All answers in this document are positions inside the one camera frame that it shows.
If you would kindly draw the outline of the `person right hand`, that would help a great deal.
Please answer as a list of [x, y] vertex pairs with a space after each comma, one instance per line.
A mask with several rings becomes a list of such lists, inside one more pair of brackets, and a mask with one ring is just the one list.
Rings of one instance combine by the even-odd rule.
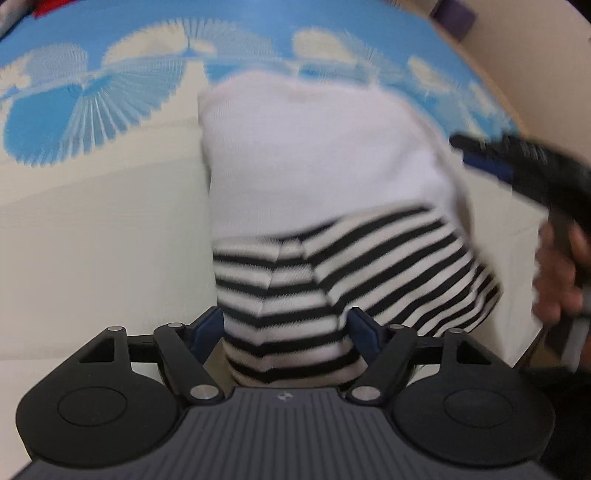
[[563, 313], [577, 316], [582, 312], [583, 293], [576, 285], [576, 273], [579, 267], [590, 267], [590, 237], [574, 223], [568, 231], [570, 255], [555, 246], [554, 228], [549, 221], [541, 227], [539, 237], [533, 313], [544, 325], [551, 326], [559, 322]]

